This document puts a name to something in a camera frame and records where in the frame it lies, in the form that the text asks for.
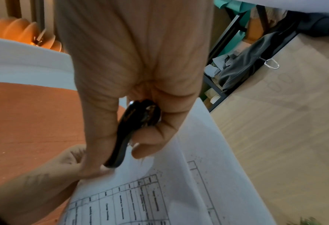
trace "green plant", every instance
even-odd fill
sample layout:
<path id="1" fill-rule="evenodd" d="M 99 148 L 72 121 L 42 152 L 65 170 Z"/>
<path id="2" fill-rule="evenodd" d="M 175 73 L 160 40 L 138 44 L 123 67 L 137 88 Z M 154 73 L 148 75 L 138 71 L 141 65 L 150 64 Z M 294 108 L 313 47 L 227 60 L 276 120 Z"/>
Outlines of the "green plant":
<path id="1" fill-rule="evenodd" d="M 287 225 L 322 225 L 319 221 L 317 221 L 313 217 L 309 217 L 309 219 L 300 218 L 299 224 L 289 223 Z"/>

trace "tattoo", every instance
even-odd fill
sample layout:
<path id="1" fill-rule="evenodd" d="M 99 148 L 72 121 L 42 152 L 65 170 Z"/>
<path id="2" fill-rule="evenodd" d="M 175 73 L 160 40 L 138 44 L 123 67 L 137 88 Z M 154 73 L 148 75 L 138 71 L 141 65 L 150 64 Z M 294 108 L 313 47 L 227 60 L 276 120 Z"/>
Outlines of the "tattoo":
<path id="1" fill-rule="evenodd" d="M 49 173 L 41 173 L 34 176 L 27 176 L 24 182 L 24 188 L 39 186 L 42 182 L 45 182 L 49 179 L 50 179 Z"/>

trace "wooden desk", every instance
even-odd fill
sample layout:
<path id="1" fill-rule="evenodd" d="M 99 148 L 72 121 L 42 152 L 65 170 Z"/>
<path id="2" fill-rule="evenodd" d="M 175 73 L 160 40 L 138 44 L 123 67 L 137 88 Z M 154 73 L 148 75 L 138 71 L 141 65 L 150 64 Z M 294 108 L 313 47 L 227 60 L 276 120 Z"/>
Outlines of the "wooden desk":
<path id="1" fill-rule="evenodd" d="M 279 225 L 329 225 L 329 38 L 295 37 L 212 113 Z"/>

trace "black rotary cutter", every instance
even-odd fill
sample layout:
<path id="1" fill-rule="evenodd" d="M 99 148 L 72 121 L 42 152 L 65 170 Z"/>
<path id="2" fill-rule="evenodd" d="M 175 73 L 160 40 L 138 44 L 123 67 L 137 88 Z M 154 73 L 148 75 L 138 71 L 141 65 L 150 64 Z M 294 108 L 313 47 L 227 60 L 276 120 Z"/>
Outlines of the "black rotary cutter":
<path id="1" fill-rule="evenodd" d="M 151 100 L 130 102 L 117 127 L 115 148 L 104 166 L 117 168 L 124 161 L 127 145 L 132 134 L 144 127 L 155 125 L 161 117 L 161 110 Z"/>

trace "orange surface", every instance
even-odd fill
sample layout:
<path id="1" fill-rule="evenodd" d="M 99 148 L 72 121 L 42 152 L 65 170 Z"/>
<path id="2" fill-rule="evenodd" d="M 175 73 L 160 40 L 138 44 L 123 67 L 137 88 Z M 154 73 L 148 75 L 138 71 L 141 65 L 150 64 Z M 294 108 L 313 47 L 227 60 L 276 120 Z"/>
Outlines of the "orange surface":
<path id="1" fill-rule="evenodd" d="M 0 83 L 0 184 L 84 142 L 76 91 Z M 56 224 L 63 207 L 37 224 Z"/>

